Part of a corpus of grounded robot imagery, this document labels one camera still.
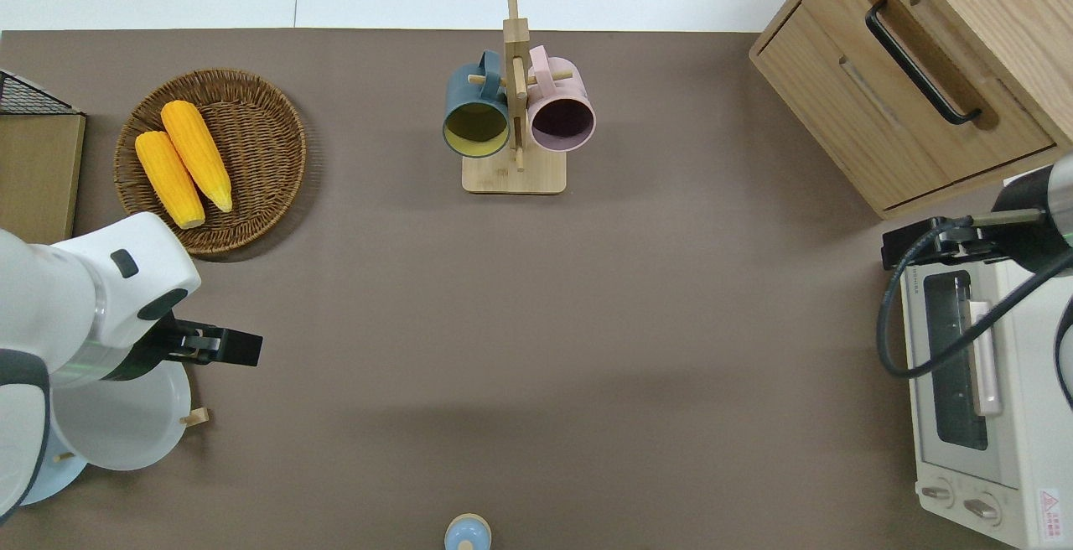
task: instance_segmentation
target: dark teal mug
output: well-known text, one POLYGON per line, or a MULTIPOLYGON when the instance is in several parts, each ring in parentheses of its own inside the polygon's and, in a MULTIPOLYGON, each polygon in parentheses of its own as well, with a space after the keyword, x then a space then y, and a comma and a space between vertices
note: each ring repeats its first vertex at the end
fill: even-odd
POLYGON ((500 77, 499 54, 485 50, 479 63, 462 65, 447 80, 443 138, 460 155, 484 158, 506 145, 510 116, 500 77), (484 81, 470 83, 471 74, 484 81))

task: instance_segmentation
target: wicker basket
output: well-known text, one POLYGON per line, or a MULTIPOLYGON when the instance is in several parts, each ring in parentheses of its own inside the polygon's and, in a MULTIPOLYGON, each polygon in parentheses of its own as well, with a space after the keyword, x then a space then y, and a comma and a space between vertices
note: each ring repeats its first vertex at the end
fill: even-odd
POLYGON ((157 213, 191 255, 222 255, 276 225, 294 203, 306 172, 306 131, 290 100, 261 77, 239 70, 197 70, 168 80, 134 108, 116 145, 114 180, 127 213, 157 213), (134 152, 134 138, 162 131, 160 110, 181 99, 201 110, 231 177, 233 210, 207 199, 205 223, 178 228, 153 194, 134 152))

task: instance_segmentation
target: wire basket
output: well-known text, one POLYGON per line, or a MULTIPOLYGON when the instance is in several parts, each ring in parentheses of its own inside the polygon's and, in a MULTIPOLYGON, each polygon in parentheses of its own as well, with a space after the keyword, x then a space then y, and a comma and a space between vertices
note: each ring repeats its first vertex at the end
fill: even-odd
POLYGON ((278 88, 240 70, 197 70, 168 80, 138 104, 119 133, 114 182, 127 213, 149 210, 172 227, 191 255, 221 256, 264 236, 283 218, 306 172, 306 131, 278 88), (178 228, 157 198, 134 150, 146 131, 163 131, 172 100, 197 106, 231 177, 230 213, 205 203, 205 222, 178 228))
POLYGON ((80 114, 33 83, 0 70, 0 114, 80 114))

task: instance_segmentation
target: oven window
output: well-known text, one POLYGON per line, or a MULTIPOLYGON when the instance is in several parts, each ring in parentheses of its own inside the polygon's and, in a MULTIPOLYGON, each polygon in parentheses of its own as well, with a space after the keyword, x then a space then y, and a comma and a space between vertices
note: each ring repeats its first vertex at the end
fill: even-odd
MULTIPOLYGON (((950 271, 924 279, 931 356, 950 346, 969 328, 969 272, 950 271)), ((939 438, 969 449, 987 449, 987 422, 972 407, 969 351, 932 371, 939 438)))

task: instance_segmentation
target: white toaster oven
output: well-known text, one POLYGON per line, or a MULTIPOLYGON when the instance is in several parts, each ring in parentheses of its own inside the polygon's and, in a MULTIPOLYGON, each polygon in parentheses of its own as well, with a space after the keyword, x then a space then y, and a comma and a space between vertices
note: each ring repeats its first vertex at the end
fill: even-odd
MULTIPOLYGON (((910 366, 1028 278, 1012 261, 909 267, 910 366)), ((1071 295, 1073 278, 1049 280, 958 359, 909 382, 925 509, 1017 548, 1073 549, 1073 410, 1055 348, 1071 295)))

